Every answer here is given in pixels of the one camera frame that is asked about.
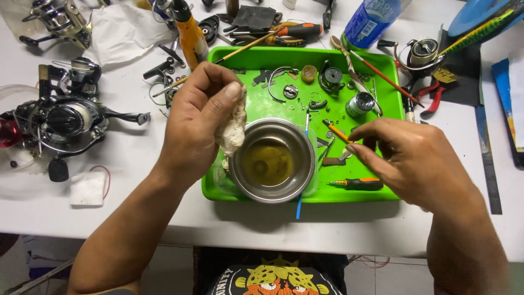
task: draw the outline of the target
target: white cloth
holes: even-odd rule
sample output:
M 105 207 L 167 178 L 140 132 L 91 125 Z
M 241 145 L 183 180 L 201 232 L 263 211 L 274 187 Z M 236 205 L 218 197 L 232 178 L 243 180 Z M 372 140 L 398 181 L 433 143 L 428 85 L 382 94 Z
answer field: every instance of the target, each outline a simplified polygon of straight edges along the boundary
M 524 146 L 524 49 L 509 55 L 509 94 L 516 146 Z
M 101 206 L 104 204 L 106 172 L 81 172 L 71 177 L 69 205 Z
M 142 56 L 156 42 L 172 38 L 167 25 L 156 22 L 151 11 L 128 4 L 97 9 L 92 18 L 93 42 L 83 56 L 101 67 Z

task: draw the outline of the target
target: green plastic tray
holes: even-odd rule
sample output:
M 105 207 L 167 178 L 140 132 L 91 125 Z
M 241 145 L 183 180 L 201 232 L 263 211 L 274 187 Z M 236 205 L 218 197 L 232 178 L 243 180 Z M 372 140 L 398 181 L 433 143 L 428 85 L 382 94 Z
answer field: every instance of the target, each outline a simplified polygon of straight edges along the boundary
M 233 52 L 239 47 L 215 47 L 211 50 L 208 60 L 215 61 Z M 363 58 L 369 61 L 393 82 L 398 83 L 397 68 L 394 61 L 386 55 L 360 53 Z M 260 83 L 252 86 L 253 79 L 260 74 L 260 69 L 274 70 L 278 67 L 291 66 L 301 70 L 305 65 L 313 65 L 317 70 L 325 60 L 329 60 L 331 67 L 339 68 L 343 75 L 342 82 L 347 83 L 350 78 L 347 75 L 347 62 L 341 52 L 337 50 L 311 49 L 311 48 L 280 48 L 280 47 L 254 47 L 249 50 L 231 57 L 221 64 L 230 69 L 245 69 L 245 75 L 238 75 L 240 80 L 247 85 L 246 112 L 247 121 L 255 121 L 260 118 L 279 117 L 289 120 L 298 125 L 305 124 L 305 110 L 302 110 L 302 103 L 306 106 L 311 100 L 324 101 L 327 99 L 327 106 L 331 108 L 326 112 L 325 108 L 320 110 L 320 114 L 311 113 L 313 118 L 309 123 L 309 128 L 313 129 L 316 135 L 328 140 L 325 136 L 329 129 L 322 123 L 322 119 L 329 119 L 335 123 L 335 127 L 343 130 L 346 134 L 351 132 L 351 128 L 369 122 L 377 118 L 375 112 L 369 112 L 360 118 L 353 118 L 346 114 L 345 104 L 355 94 L 356 90 L 344 87 L 336 96 L 327 94 L 318 83 L 318 76 L 310 85 L 303 82 L 300 78 L 293 80 L 287 73 L 274 78 L 275 85 L 271 86 L 271 92 L 277 98 L 286 100 L 281 104 L 274 101 L 268 93 L 267 88 L 262 88 Z M 390 84 L 372 72 L 363 63 L 352 59 L 357 72 L 367 73 L 372 78 L 365 83 L 368 89 L 373 87 L 373 78 L 377 87 L 378 102 L 384 111 L 385 117 L 404 119 L 401 96 Z M 299 93 L 297 99 L 288 100 L 282 90 L 285 85 L 293 84 L 297 86 Z M 338 157 L 342 154 L 345 142 L 335 139 L 329 151 L 329 157 Z M 319 148 L 319 153 L 326 149 Z M 398 200 L 399 198 L 388 188 L 384 187 L 380 191 L 347 191 L 344 188 L 334 187 L 327 184 L 329 181 L 343 180 L 345 178 L 364 178 L 374 177 L 374 174 L 367 169 L 355 156 L 346 160 L 345 166 L 324 166 L 319 171 L 318 189 L 312 195 L 303 197 L 304 203 L 341 203 L 341 202 L 372 202 Z M 207 199 L 213 201 L 250 201 L 250 199 L 238 192 L 235 194 L 225 194 L 214 184 L 214 167 L 202 178 L 202 193 Z

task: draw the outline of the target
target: metal ruler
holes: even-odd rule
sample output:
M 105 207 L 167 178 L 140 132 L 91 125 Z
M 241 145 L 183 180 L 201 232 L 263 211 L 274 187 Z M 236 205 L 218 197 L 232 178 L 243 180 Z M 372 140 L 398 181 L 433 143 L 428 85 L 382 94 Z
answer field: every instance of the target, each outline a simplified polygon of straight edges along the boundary
M 482 163 L 484 165 L 484 175 L 486 176 L 486 185 L 488 188 L 489 207 L 492 214 L 502 215 L 502 206 L 500 204 L 495 166 L 493 165 L 493 154 L 491 146 L 489 145 L 486 110 L 484 106 L 475 108 L 475 118 L 477 119 L 478 140 L 481 144 Z

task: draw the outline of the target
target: white table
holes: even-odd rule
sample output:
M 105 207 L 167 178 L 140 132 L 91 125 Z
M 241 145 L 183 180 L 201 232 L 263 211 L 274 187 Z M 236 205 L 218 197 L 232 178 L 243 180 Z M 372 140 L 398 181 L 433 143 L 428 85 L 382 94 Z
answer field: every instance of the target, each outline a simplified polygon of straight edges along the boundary
M 195 5 L 195 19 L 225 11 L 224 0 L 215 1 L 216 5 L 209 12 L 199 0 L 188 2 Z M 253 5 L 254 2 L 243 0 L 241 3 Z M 341 34 L 359 4 L 360 1 L 338 1 L 331 34 Z M 299 0 L 295 10 L 285 8 L 280 0 L 265 0 L 263 5 L 283 12 L 284 19 L 313 23 L 322 23 L 325 10 L 325 4 L 311 0 Z M 421 37 L 437 38 L 440 24 L 448 28 L 463 5 L 456 0 L 413 1 L 384 38 L 400 44 Z M 524 172 L 517 170 L 511 159 L 490 66 L 524 45 L 522 33 L 524 28 L 518 24 L 482 46 L 484 99 L 503 209 L 503 215 L 492 216 L 492 220 L 510 261 L 524 261 L 524 214 L 521 212 L 524 200 L 520 193 Z M 327 47 L 329 35 L 324 33 L 321 43 L 309 47 Z M 61 44 L 42 56 L 35 56 L 13 38 L 4 22 L 0 22 L 0 39 L 3 40 L 0 45 L 3 85 L 34 85 L 38 79 L 38 64 L 50 64 L 51 60 L 68 61 L 81 55 L 73 46 Z M 47 48 L 51 43 L 42 46 Z M 224 44 L 217 40 L 215 45 Z M 152 114 L 152 121 L 142 127 L 113 121 L 103 143 L 71 161 L 72 175 L 94 165 L 105 165 L 111 170 L 111 190 L 104 205 L 71 208 L 68 205 L 69 184 L 51 183 L 46 175 L 0 175 L 0 232 L 86 238 L 113 212 L 148 174 L 159 154 L 166 118 L 147 98 L 149 86 L 142 81 L 141 75 L 165 58 L 160 49 L 154 48 L 133 63 L 102 74 L 102 100 L 107 106 L 119 112 L 151 111 Z M 182 74 L 177 68 L 175 76 Z M 445 132 L 474 183 L 487 195 L 474 109 L 441 102 L 438 112 L 428 122 Z M 197 182 L 184 196 L 162 242 L 341 254 L 425 255 L 432 216 L 405 202 L 303 204 L 299 221 L 294 219 L 295 210 L 296 204 L 269 206 L 254 202 L 208 201 Z

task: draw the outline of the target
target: pliers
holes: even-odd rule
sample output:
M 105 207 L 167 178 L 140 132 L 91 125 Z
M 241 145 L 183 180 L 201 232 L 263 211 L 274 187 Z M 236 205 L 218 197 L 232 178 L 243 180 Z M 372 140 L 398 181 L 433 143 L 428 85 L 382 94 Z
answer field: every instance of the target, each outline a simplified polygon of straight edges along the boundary
M 434 93 L 433 102 L 431 103 L 429 108 L 427 108 L 426 110 L 420 113 L 420 117 L 424 119 L 428 119 L 436 112 L 436 110 L 439 108 L 439 105 L 440 105 L 440 100 L 442 98 L 442 92 L 446 90 L 444 87 L 440 86 L 440 82 L 438 80 L 435 79 L 435 81 L 436 83 L 434 85 L 422 88 L 419 91 L 419 95 L 417 97 L 418 100 L 420 101 L 420 99 L 423 96 L 425 96 L 426 94 Z

